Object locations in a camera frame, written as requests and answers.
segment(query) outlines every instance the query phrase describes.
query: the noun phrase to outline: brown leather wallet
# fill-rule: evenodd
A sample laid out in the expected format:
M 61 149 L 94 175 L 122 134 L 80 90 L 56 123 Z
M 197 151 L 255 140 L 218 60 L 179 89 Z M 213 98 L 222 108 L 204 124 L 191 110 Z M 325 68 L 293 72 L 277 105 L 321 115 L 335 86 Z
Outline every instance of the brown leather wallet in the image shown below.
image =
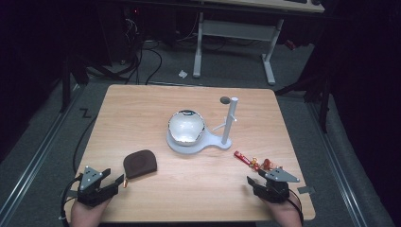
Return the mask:
M 156 157 L 148 149 L 136 151 L 124 159 L 124 169 L 126 172 L 124 187 L 127 187 L 128 180 L 157 170 Z

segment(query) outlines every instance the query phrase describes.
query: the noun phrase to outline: dark background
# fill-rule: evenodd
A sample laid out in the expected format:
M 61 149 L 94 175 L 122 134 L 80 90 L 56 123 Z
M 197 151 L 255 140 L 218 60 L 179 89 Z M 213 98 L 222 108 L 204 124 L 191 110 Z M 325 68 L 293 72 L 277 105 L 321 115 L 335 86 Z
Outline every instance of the dark background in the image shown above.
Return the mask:
M 93 61 L 108 64 L 124 60 L 126 53 L 121 27 L 107 25 L 104 8 L 59 8 L 46 1 L 2 1 L 0 3 L 0 136 L 3 160 L 28 125 L 29 118 L 43 105 L 62 75 L 62 62 L 70 51 L 83 51 Z M 342 51 L 331 75 L 331 92 L 340 118 L 357 157 L 394 222 L 399 202 L 397 193 L 400 159 L 401 53 L 400 3 L 392 1 L 325 1 L 326 14 L 354 19 L 342 33 L 323 33 L 321 26 L 285 23 L 280 40 L 315 44 L 308 70 L 331 61 L 335 44 Z M 173 44 L 175 29 L 193 25 L 194 13 L 144 9 L 148 35 Z M 303 74 L 301 79 L 310 76 Z

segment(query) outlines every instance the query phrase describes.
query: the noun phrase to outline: silver gripper plate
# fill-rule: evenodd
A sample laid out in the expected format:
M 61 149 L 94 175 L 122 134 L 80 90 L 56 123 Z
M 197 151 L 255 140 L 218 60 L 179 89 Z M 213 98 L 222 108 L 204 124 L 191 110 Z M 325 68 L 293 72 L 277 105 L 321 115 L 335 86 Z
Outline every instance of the silver gripper plate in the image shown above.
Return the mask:
M 102 173 L 97 172 L 96 170 L 90 168 L 89 166 L 85 167 L 85 172 L 82 176 L 82 181 L 80 182 L 79 190 L 85 190 L 92 183 L 95 183 L 99 178 L 101 178 Z
M 274 180 L 275 182 L 293 182 L 298 183 L 300 180 L 291 174 L 287 173 L 283 168 L 275 168 L 265 174 L 266 178 Z

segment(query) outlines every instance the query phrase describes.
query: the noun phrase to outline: metal bowl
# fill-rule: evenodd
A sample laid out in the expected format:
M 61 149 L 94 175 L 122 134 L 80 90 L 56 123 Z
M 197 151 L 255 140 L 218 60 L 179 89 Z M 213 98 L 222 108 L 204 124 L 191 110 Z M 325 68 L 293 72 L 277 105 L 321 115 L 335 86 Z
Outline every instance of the metal bowl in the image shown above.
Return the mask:
M 204 121 L 200 114 L 184 110 L 173 114 L 168 121 L 168 133 L 181 146 L 197 144 L 204 132 Z

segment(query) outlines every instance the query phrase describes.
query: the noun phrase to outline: human hand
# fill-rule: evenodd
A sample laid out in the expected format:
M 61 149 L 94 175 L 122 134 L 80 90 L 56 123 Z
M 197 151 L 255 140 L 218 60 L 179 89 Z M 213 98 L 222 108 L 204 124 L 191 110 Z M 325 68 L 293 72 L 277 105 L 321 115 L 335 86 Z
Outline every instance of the human hand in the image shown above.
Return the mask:
M 96 227 L 99 225 L 101 216 L 112 198 L 101 204 L 91 207 L 74 201 L 71 208 L 71 226 L 72 227 Z
M 298 207 L 301 206 L 298 199 L 295 197 L 294 194 L 289 193 L 289 199 Z M 271 213 L 273 214 L 274 219 L 283 227 L 301 227 L 302 222 L 300 219 L 300 215 L 295 207 L 289 203 L 289 201 L 284 201 L 282 203 L 272 203 L 269 201 L 265 201 L 260 199 L 264 202 Z

